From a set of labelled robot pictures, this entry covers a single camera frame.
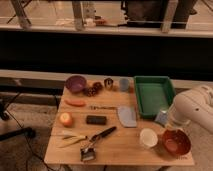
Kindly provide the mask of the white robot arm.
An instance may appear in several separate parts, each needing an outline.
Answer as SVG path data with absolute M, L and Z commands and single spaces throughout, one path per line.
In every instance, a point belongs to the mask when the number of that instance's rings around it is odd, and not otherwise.
M 179 129 L 193 121 L 213 133 L 213 89 L 200 85 L 177 94 L 168 110 L 166 126 Z

